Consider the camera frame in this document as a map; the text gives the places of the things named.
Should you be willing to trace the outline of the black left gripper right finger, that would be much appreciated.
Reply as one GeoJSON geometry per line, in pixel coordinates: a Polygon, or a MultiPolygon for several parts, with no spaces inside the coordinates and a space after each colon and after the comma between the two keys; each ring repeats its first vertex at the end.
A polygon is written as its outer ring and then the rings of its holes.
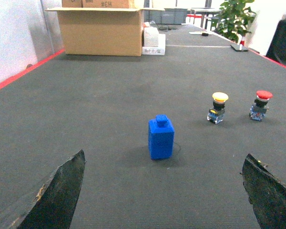
{"type": "Polygon", "coordinates": [[[248,154],[241,175],[243,186],[262,229],[286,229],[286,185],[248,154]]]}

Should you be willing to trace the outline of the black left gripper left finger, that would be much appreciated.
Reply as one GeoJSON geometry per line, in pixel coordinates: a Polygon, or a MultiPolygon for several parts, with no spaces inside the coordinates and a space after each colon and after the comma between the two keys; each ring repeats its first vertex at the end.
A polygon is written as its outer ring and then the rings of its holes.
{"type": "Polygon", "coordinates": [[[0,214],[0,229],[68,229],[81,192],[85,154],[58,166],[39,190],[30,191],[0,214]]]}

